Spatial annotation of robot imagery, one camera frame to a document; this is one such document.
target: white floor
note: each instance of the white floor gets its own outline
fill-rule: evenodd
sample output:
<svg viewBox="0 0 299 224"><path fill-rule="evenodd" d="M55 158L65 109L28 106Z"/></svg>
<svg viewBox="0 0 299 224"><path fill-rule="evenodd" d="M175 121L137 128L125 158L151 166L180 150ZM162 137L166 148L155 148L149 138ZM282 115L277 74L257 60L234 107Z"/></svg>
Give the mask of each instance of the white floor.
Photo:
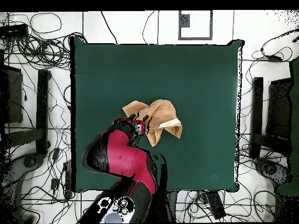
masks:
<svg viewBox="0 0 299 224"><path fill-rule="evenodd" d="M109 24L111 31L114 33L118 43L138 44L218 44L226 45L232 39L245 40L245 46L242 56L242 93L247 92L251 88L251 76L246 74L250 65L253 63L252 53L256 50L260 50L261 46L269 39L274 38L284 32L298 28L299 20L292 13L284 11L263 11L263 10L215 10L213 11L213 39L211 41L188 41L178 40L178 11L154 11L148 10L145 12L103 12L106 20ZM29 24L29 20L35 13L11 13L10 20L15 22L25 22ZM83 33L89 43L114 43L114 38L109 32L103 17L100 12L56 12L61 19L61 29L54 33L41 34L42 38L50 39L55 37L61 37L68 35L72 32ZM50 32L52 30L59 29L60 23L55 15L38 15L32 21L33 28L38 32ZM283 47L290 47L293 51L293 55L290 60L296 58L299 55L299 44L292 43L292 39L297 37L298 33L293 33L289 36L284 36L280 39L273 40L268 43L264 49L266 54L274 54ZM285 59L290 56L290 51L284 49L281 51L284 54ZM254 54L255 57L261 57L260 52ZM33 125L36 125L36 93L32 90L37 87L37 71L29 64L22 64L20 62L26 62L26 60L19 54L12 54L9 58L9 65L20 68L23 73L24 90L27 94L27 101L23 100L23 106L28 112ZM63 142L60 143L59 148L65 149L63 157L57 164L54 165L56 173L62 169L62 164L69 160L71 157L70 149L70 113L67 109L67 104L62 98L64 89L70 84L69 71L51 68L53 80L50 81L49 106L54 107L49 111L49 131L48 138L52 143L50 151L53 150L54 145L60 142L61 137ZM264 95L266 100L268 97L268 86L273 80L287 78L290 76L290 70L288 62L258 62L251 68L252 77L262 76L264 77ZM66 91L66 99L70 101L70 90ZM241 133L250 133L250 105L251 105L251 92L246 94L241 101L242 110L241 116ZM267 109L267 102L264 102L264 109ZM7 128L7 132L15 132L24 130L24 128L31 128L29 118L26 113L23 113L23 122L10 124L10 128ZM266 110L264 112L264 123L266 122ZM240 146L247 144L246 140L241 139ZM23 155L28 152L35 151L35 143L23 145L13 153L13 158ZM248 158L242 157L242 162L248 160ZM33 179L25 181L22 188L22 193L26 194L34 186L42 187L46 192L52 195L50 191L51 178L55 177L52 170L49 174L48 166L50 163L48 159L45 159L44 164L38 170L29 173L26 179ZM225 221L234 222L248 221L248 222L260 222L261 219L256 215L253 208L253 202L250 200L254 194L260 190L273 191L273 187L269 180L264 179L258 175L254 169L251 169L251 162L241 164L239 167L239 182L240 189L235 193L221 192L223 203L225 205L225 211L230 215L236 217L227 216ZM75 198L68 204L56 202L51 204L51 197L44 191L34 188L31 190L31 194L25 196L23 200L24 208L28 208L31 211L38 212L40 214L39 223L75 223L77 219L82 215L83 211L91 204L95 197L99 194L99 191L86 191L75 196ZM55 197L63 199L62 188L58 190ZM190 215L192 216L191 222L209 222L209 218L195 219L204 216L203 211L199 211L198 207L193 204L190 207L190 211L194 213L185 213L186 203L192 204L195 192L188 193L187 191L181 191L178 196L177 213L176 218L178 222L189 222ZM258 204L261 204L266 209L265 205L270 205L274 210L275 199L268 193L260 193L256 197ZM259 216L265 221L272 221L272 215L266 210L258 208ZM208 209L204 210L209 216L211 221L215 222L213 216L211 216Z"/></svg>

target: green tablecloth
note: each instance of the green tablecloth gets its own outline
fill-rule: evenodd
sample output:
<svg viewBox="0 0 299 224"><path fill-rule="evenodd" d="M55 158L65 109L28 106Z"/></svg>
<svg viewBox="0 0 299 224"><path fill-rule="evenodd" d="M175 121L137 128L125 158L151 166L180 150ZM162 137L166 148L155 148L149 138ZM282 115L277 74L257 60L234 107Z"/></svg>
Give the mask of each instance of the green tablecloth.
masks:
<svg viewBox="0 0 299 224"><path fill-rule="evenodd" d="M76 38L76 191L111 187L117 178L84 169L84 148L115 118L125 117L123 106L157 99L175 106L182 136L164 131L153 148L144 136L139 147L165 156L168 189L234 190L240 47L240 40L231 45L115 45Z"/></svg>

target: black border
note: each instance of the black border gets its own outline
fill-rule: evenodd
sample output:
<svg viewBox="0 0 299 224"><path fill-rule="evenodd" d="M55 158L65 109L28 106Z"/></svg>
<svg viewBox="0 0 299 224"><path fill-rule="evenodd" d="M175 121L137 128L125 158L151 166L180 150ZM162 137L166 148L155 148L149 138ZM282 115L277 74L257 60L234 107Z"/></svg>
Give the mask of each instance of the black border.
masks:
<svg viewBox="0 0 299 224"><path fill-rule="evenodd" d="M226 45L216 45L216 44L165 44L164 46L226 46L229 47L231 46L234 42L236 41L241 41L241 45L239 46L239 51L238 52L238 87L239 89L237 90L237 120L236 120L236 138L235 138L235 184L237 190L229 190L225 188L221 188L219 190L227 190L228 192L237 192L239 190L239 184L238 184L238 169L239 169L239 139L240 139L240 113L241 113L241 89L242 89L242 51L243 51L243 46L245 44L245 41L243 40L231 40L228 44ZM116 46L131 46L131 45L139 45L139 46L148 46L148 45L154 45L157 46L157 44L115 44L115 43L88 43L88 44L96 44L96 45L101 45L101 44L113 44ZM73 160L71 163L72 166L72 184L71 184L71 190L74 193L81 193L77 192L75 189L76 185L76 137L75 137L75 123L76 123L76 79L75 79L75 37L72 36L69 38L69 47L70 47L70 67L71 67L71 159Z"/></svg>
<svg viewBox="0 0 299 224"><path fill-rule="evenodd" d="M75 124L76 124L76 69L75 69L75 38L74 36L69 38L69 62L71 67L71 191L77 193L76 191L76 133L75 133Z"/></svg>

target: tan cloth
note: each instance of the tan cloth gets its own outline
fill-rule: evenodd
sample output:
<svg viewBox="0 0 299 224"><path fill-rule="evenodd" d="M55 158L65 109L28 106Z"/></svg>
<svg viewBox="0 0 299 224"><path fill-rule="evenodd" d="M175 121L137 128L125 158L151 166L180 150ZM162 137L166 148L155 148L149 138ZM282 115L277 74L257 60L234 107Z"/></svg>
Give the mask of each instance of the tan cloth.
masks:
<svg viewBox="0 0 299 224"><path fill-rule="evenodd" d="M142 120L144 116L148 115L148 119L145 121L145 133L152 147L159 142L163 129L177 138L180 138L182 134L182 125L169 100L156 100L150 106L135 100L124 106L123 111L127 116L136 114L138 120Z"/></svg>

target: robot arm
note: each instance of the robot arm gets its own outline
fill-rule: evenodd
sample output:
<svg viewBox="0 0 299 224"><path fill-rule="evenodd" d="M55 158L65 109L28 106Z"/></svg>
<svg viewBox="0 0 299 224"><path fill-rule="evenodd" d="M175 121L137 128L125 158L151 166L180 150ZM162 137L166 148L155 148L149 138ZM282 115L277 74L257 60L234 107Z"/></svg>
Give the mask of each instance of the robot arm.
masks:
<svg viewBox="0 0 299 224"><path fill-rule="evenodd" d="M103 192L86 210L78 223L142 223L157 191L157 168L147 150L132 147L143 135L145 119L116 119L111 127L86 147L82 155L85 168L121 179Z"/></svg>

